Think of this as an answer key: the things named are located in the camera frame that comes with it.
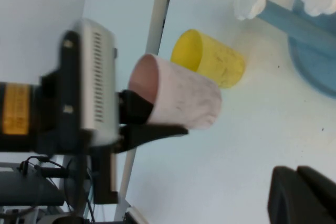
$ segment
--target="pink cup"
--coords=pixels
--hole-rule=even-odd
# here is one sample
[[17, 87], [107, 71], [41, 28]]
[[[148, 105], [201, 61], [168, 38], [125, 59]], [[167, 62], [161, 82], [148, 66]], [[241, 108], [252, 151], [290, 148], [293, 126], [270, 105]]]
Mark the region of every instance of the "pink cup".
[[136, 64], [129, 90], [154, 104], [148, 124], [206, 129], [216, 121], [222, 104], [216, 83], [151, 54]]

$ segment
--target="screw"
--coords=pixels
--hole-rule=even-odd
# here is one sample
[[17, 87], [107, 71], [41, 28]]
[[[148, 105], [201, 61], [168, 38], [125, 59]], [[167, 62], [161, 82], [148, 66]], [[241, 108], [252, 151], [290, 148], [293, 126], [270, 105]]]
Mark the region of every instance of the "screw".
[[72, 114], [73, 113], [73, 107], [71, 105], [64, 105], [63, 113]]
[[64, 41], [63, 46], [66, 47], [66, 48], [72, 48], [73, 43], [72, 43], [72, 41], [67, 39], [67, 40]]

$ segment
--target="blue stand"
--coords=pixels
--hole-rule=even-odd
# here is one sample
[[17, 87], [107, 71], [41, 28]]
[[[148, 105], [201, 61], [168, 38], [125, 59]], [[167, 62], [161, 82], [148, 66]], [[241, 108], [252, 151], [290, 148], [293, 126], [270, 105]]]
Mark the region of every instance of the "blue stand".
[[292, 12], [268, 1], [258, 17], [288, 34], [297, 70], [316, 89], [336, 98], [336, 14], [311, 17], [301, 0], [295, 0]]

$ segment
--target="plastic cup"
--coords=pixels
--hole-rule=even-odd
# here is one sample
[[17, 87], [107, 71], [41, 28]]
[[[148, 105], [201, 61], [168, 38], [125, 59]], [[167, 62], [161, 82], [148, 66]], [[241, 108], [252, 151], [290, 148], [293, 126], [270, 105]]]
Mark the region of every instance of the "plastic cup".
[[235, 85], [245, 71], [240, 53], [195, 29], [181, 35], [171, 61], [208, 77], [221, 88]]
[[215, 82], [151, 54], [136, 64], [128, 89], [154, 104], [147, 124], [206, 129], [222, 105]]

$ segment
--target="black cable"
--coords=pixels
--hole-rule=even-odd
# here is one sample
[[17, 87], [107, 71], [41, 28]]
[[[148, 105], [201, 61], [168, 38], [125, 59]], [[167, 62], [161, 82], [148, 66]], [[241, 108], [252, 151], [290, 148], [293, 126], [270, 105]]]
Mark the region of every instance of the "black cable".
[[[87, 169], [88, 169], [88, 174], [89, 174], [89, 177], [90, 177], [90, 180], [91, 180], [91, 188], [92, 188], [92, 194], [93, 194], [93, 178], [92, 178], [92, 170], [91, 170], [89, 167], [87, 167]], [[96, 208], [96, 204], [93, 203], [93, 214], [95, 214], [95, 213], [94, 213], [95, 208]]]
[[94, 219], [94, 213], [93, 213], [93, 210], [92, 210], [92, 207], [91, 207], [91, 203], [89, 201], [89, 198], [86, 198], [86, 202], [88, 204], [88, 207], [89, 207], [89, 210], [90, 210], [90, 214], [91, 214], [91, 220], [92, 220], [92, 223], [95, 223], [96, 220]]
[[[69, 171], [70, 164], [72, 162], [73, 158], [70, 159], [69, 163], [67, 164], [66, 171]], [[66, 185], [66, 179], [63, 179], [63, 187], [64, 187], [64, 195], [65, 195], [65, 201], [68, 204], [68, 209], [69, 212], [72, 212], [69, 204], [69, 199], [68, 199], [68, 191], [67, 191], [67, 185]]]
[[52, 183], [54, 186], [56, 186], [55, 182], [51, 178], [49, 178], [49, 182]]

